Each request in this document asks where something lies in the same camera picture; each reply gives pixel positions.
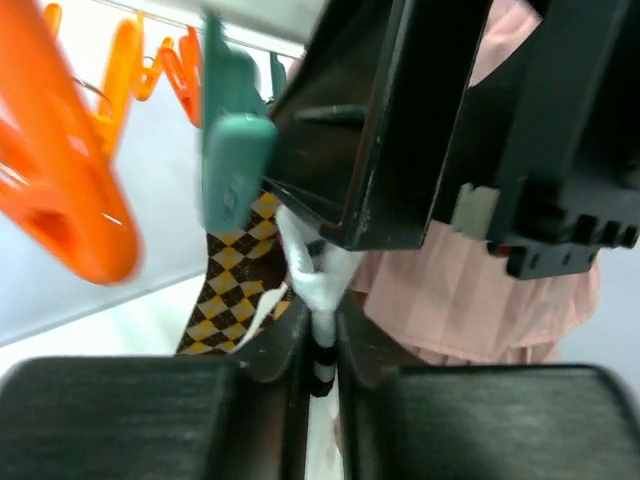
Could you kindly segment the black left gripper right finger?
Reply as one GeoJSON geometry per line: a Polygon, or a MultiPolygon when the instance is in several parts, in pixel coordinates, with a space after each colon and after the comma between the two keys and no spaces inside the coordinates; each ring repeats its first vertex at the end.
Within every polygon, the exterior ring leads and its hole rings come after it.
{"type": "Polygon", "coordinates": [[[340,440],[347,479],[383,476],[379,433],[381,420],[375,390],[384,369],[400,356],[400,347],[350,294],[336,314],[340,440]]]}

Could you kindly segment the white round clip hanger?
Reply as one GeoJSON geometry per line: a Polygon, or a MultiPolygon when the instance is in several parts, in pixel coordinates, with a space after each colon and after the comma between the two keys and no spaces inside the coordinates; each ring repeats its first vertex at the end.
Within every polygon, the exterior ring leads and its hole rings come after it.
{"type": "Polygon", "coordinates": [[[125,11],[141,11],[172,25],[204,29],[207,12],[218,15],[228,26],[227,38],[239,45],[299,57],[324,10],[323,0],[280,1],[109,1],[109,6],[125,11]]]}

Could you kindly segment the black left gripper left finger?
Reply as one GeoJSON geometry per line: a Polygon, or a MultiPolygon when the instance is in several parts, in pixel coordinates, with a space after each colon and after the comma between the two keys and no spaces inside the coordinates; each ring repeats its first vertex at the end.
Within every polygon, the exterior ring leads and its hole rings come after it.
{"type": "Polygon", "coordinates": [[[310,313],[295,298],[234,355],[246,362],[233,402],[245,409],[232,434],[234,479],[305,477],[310,343],[310,313]]]}

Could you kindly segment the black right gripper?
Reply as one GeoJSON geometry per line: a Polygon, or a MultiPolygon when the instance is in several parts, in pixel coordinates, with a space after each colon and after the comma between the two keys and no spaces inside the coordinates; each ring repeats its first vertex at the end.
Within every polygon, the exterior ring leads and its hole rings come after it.
{"type": "Polygon", "coordinates": [[[634,247],[639,5],[533,8],[535,31],[471,84],[488,2],[329,2],[271,113],[271,191],[345,249],[419,248],[435,220],[518,279],[634,247]]]}

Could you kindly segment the brown argyle sock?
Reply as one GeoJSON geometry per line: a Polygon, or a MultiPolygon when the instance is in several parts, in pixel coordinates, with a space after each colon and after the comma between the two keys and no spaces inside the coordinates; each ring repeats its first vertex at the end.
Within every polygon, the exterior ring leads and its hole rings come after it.
{"type": "Polygon", "coordinates": [[[206,236],[207,272],[178,355],[226,355],[277,321],[291,288],[275,223],[279,201],[262,193],[243,229],[206,236]]]}

